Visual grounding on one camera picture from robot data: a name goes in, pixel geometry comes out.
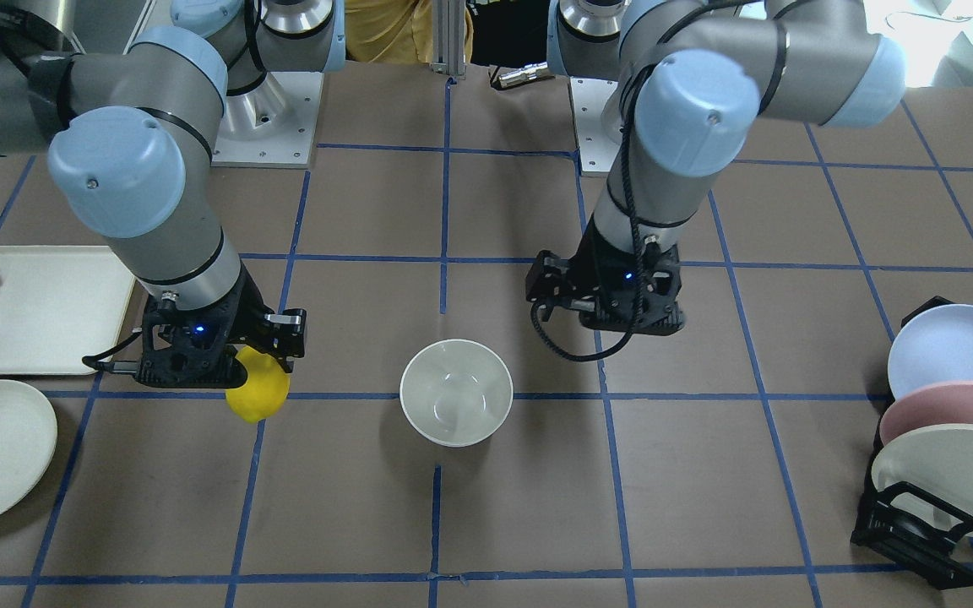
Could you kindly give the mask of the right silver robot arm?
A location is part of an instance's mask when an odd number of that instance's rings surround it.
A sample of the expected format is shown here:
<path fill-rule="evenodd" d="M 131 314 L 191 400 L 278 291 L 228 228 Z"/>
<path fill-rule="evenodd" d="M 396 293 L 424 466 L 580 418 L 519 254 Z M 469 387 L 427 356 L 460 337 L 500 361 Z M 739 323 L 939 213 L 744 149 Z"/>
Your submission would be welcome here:
<path fill-rule="evenodd" d="M 71 1 L 0 1 L 0 157 L 44 153 L 73 214 L 148 293 L 127 341 L 86 368 L 152 388 L 240 388 L 246 349 L 283 373 L 305 353 L 304 309 L 266 307 L 206 200 L 232 101 L 273 72 L 346 57 L 341 1 L 174 1 L 172 22 L 118 54 L 88 53 Z"/>

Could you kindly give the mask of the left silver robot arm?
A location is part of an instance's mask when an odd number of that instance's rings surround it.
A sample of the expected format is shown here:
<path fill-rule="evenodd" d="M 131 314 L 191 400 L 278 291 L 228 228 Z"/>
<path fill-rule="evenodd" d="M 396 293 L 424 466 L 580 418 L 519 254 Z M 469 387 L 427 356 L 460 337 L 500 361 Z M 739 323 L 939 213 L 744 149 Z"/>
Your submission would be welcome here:
<path fill-rule="evenodd" d="M 671 335 L 686 322 L 678 240 L 741 153 L 754 121 L 869 128 L 906 90 L 903 47 L 867 28 L 861 1 L 768 1 L 763 19 L 730 1 L 553 1 L 554 73 L 611 80 L 603 121 L 621 143 L 571 258 L 547 251 L 526 275 L 545 322 Z"/>

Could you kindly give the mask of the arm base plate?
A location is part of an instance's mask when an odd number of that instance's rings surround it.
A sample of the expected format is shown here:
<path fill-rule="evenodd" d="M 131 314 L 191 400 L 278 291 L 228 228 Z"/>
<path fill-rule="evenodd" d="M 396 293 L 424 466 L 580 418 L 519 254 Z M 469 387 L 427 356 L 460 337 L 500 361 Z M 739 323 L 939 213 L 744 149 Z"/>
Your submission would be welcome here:
<path fill-rule="evenodd" d="M 610 80 L 572 78 L 570 97 L 580 173 L 607 176 L 621 145 L 618 83 Z"/>
<path fill-rule="evenodd" d="M 268 73 L 253 90 L 228 97 L 212 166 L 308 169 L 323 84 L 323 73 Z"/>

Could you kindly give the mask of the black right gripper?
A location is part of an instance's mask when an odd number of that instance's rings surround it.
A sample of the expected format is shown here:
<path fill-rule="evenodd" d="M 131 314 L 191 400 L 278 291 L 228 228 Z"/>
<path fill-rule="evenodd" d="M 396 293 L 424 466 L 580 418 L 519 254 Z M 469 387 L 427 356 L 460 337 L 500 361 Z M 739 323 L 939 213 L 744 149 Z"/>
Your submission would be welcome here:
<path fill-rule="evenodd" d="M 207 307 L 190 309 L 176 301 L 148 297 L 142 318 L 142 353 L 133 377 L 161 389 L 229 389 L 246 382 L 236 362 L 240 347 L 270 355 L 283 372 L 305 357 L 307 312 L 266 307 L 246 271 L 232 288 Z"/>

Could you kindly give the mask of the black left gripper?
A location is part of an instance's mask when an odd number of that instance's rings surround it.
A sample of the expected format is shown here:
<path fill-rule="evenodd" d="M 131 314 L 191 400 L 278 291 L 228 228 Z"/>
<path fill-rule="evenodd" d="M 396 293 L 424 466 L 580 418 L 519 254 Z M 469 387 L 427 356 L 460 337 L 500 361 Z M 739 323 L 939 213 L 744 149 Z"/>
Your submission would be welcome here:
<path fill-rule="evenodd" d="M 593 220 L 573 255 L 573 288 L 578 299 L 591 299 L 593 312 L 581 312 L 586 328 L 668 336 L 686 326 L 678 304 L 681 269 L 678 246 L 648 246 L 644 270 L 637 272 L 632 245 L 618 249 L 607 241 Z"/>

